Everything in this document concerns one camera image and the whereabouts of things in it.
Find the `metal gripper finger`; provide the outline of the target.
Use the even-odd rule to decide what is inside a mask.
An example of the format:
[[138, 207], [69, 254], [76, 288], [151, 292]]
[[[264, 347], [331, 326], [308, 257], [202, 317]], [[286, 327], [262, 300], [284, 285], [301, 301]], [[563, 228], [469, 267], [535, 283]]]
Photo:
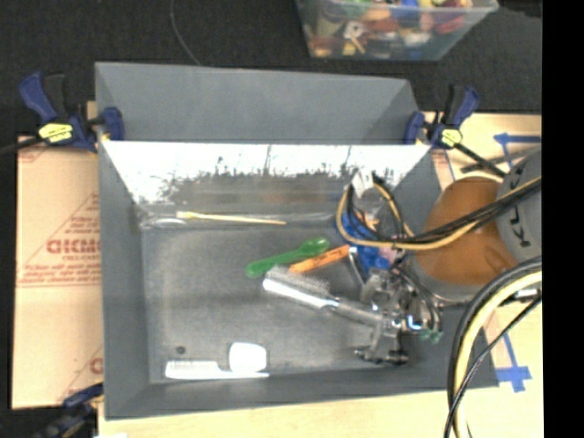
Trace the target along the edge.
[[371, 270], [360, 290], [360, 301], [374, 311], [385, 310], [393, 298], [391, 274], [387, 270]]
[[357, 358], [375, 364], [403, 365], [409, 361], [402, 348], [402, 327], [394, 323], [380, 323], [371, 333], [370, 344], [354, 350]]

